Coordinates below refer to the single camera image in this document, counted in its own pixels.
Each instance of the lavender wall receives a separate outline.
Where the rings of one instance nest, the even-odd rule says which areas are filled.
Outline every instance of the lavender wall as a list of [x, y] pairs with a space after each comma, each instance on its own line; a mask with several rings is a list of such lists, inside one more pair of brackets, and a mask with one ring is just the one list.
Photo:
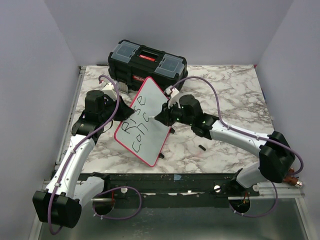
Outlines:
[[1, 1], [0, 33], [0, 239], [26, 240], [79, 68], [42, 0]]
[[315, 226], [320, 226], [319, 13], [319, 0], [295, 0], [257, 67], [275, 128], [305, 161], [300, 179]]
[[293, 0], [44, 0], [79, 65], [122, 39], [189, 64], [257, 64]]

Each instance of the toolbox lid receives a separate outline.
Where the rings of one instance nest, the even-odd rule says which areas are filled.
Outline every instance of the toolbox lid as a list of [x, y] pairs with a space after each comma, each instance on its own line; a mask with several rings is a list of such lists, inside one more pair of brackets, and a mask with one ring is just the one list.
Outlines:
[[137, 44], [123, 41], [115, 47], [111, 58], [127, 64], [139, 48], [140, 46]]
[[165, 54], [154, 72], [169, 78], [174, 78], [177, 73], [180, 75], [185, 68], [182, 61], [182, 58]]

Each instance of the toolbox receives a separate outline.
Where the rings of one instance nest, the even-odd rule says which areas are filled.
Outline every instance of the toolbox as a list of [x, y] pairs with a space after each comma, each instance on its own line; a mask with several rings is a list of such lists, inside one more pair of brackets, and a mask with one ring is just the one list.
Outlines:
[[[120, 89], [137, 91], [146, 77], [152, 77], [164, 91], [188, 76], [187, 60], [145, 45], [122, 40], [108, 57], [109, 74], [120, 84]], [[180, 90], [181, 82], [176, 88]]]

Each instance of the small whiteboard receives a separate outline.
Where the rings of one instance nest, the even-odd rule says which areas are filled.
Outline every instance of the small whiteboard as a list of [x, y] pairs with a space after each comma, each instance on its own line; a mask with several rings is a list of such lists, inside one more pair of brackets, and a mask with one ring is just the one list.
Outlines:
[[134, 114], [122, 121], [114, 133], [118, 143], [150, 167], [156, 164], [170, 127], [149, 117], [158, 115], [166, 101], [155, 81], [147, 77], [131, 103]]

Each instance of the marble surface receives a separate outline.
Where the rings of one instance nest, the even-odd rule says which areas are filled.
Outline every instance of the marble surface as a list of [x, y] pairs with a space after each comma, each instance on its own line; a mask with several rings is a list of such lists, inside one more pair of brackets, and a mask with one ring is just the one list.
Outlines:
[[[273, 125], [252, 65], [189, 66], [189, 76], [207, 79], [215, 87], [223, 118], [232, 125], [255, 132], [272, 133]], [[87, 91], [98, 90], [98, 76], [108, 75], [108, 67], [88, 66], [74, 113], [76, 122], [85, 107]], [[217, 105], [212, 90], [200, 80], [187, 80], [181, 90], [193, 94], [205, 113], [217, 116]], [[122, 93], [129, 104], [137, 92]], [[149, 167], [114, 139], [118, 126], [102, 134], [83, 166], [83, 173], [234, 173], [257, 162], [250, 153], [228, 143], [196, 136], [189, 126], [173, 125], [154, 167]], [[206, 148], [203, 151], [198, 145]]]

